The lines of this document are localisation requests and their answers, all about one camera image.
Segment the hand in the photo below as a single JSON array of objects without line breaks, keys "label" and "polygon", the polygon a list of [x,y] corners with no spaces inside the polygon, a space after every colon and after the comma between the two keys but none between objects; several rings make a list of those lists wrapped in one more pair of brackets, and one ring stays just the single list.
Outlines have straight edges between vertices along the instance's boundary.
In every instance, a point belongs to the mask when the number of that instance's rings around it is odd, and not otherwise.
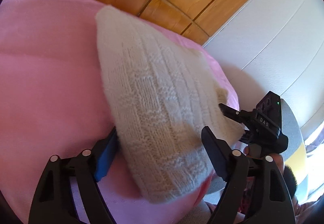
[{"label": "hand", "polygon": [[[243,150],[243,153],[246,155],[246,156],[249,156],[249,148],[248,146],[244,148]],[[279,155],[279,154],[269,154],[269,156],[271,156],[274,160],[274,162],[276,163],[277,167],[279,168],[279,171],[281,172],[281,174],[283,175],[284,173],[284,170],[285,170],[285,161],[284,161],[284,158]]]}]

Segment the pink fabric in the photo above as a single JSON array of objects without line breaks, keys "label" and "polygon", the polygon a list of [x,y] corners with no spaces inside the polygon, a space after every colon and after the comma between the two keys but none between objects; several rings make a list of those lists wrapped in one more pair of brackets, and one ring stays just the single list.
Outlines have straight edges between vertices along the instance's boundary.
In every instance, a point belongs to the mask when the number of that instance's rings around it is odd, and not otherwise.
[{"label": "pink fabric", "polygon": [[[96,49],[95,14],[103,6],[94,0],[4,0],[0,6],[0,190],[24,223],[49,157],[75,156],[113,127]],[[184,47],[204,51],[149,24]],[[234,89],[219,64],[204,53],[229,91],[228,104],[237,109]],[[210,177],[192,194],[152,205],[141,197],[118,154],[99,187],[118,224],[166,224],[176,223],[198,204],[209,183]],[[79,205],[77,192],[74,196]]]}]

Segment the knitted fabric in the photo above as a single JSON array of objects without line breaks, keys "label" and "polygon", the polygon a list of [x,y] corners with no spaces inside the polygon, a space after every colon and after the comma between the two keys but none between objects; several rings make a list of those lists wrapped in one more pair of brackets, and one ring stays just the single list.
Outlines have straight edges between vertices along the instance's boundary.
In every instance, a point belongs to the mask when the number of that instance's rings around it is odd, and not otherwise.
[{"label": "knitted fabric", "polygon": [[200,51],[111,6],[96,20],[104,92],[141,194],[163,203],[194,191],[213,170],[202,128],[230,145],[243,134],[218,107],[224,90]]}]

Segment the white wall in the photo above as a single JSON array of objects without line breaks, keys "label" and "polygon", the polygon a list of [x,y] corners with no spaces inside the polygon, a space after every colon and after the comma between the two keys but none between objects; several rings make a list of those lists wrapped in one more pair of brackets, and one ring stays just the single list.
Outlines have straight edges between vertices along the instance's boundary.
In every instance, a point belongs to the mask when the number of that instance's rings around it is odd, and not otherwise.
[{"label": "white wall", "polygon": [[251,110],[271,90],[300,127],[309,121],[304,134],[323,121],[323,0],[249,0],[205,49],[221,64],[241,109]]}]

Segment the dark hair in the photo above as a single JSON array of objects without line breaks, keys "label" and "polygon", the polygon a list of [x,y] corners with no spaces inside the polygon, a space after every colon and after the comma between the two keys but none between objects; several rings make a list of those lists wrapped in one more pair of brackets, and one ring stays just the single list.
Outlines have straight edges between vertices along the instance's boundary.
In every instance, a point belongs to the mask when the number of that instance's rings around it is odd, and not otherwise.
[{"label": "dark hair", "polygon": [[292,169],[289,166],[285,166],[283,179],[286,182],[290,197],[293,198],[297,190],[297,180]]}]

